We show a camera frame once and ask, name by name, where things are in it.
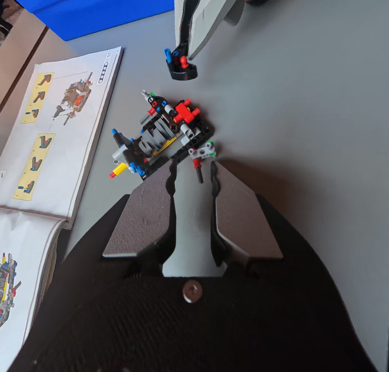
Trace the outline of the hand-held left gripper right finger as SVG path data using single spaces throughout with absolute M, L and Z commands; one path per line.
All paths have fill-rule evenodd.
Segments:
M 282 260 L 254 191 L 216 161 L 211 162 L 211 183 L 211 252 L 216 266 Z

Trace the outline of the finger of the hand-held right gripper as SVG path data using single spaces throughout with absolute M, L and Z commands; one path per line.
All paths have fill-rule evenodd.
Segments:
M 174 0 L 174 30 L 176 46 L 185 44 L 187 49 L 197 49 L 201 44 L 197 21 L 201 0 Z
M 192 60 L 208 43 L 222 21 L 236 25 L 245 0 L 199 0 L 189 21 L 187 57 Z

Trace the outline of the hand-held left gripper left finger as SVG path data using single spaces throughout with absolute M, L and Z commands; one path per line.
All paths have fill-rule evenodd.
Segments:
M 130 194 L 103 251 L 104 258 L 156 254 L 163 265 L 176 245 L 174 203 L 177 164 L 169 160 Z

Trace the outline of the black angled lego piece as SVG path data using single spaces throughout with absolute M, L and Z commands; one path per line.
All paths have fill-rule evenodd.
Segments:
M 169 73 L 173 80 L 189 81 L 197 78 L 197 66 L 190 63 L 187 58 L 188 43 L 181 43 L 171 52 L 169 48 L 164 50 Z

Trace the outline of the black frame lego assembly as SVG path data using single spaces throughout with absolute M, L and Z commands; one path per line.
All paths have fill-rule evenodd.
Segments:
M 137 138 L 126 138 L 112 129 L 118 150 L 113 153 L 115 168 L 109 178 L 114 179 L 126 170 L 144 181 L 168 161 L 180 163 L 190 156 L 200 184 L 203 184 L 202 161 L 216 157 L 215 145 L 210 141 L 213 129 L 200 117 L 199 108 L 191 108 L 191 100 L 171 106 L 153 92 L 142 91 L 150 104 Z

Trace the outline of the open lego instruction booklet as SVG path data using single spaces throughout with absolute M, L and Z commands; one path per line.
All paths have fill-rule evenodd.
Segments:
M 1 371 L 26 342 L 71 229 L 123 47 L 35 64 L 1 153 Z

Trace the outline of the blue plastic bin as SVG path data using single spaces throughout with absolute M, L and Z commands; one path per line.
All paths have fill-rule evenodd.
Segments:
M 68 41 L 174 9 L 174 0 L 16 0 Z

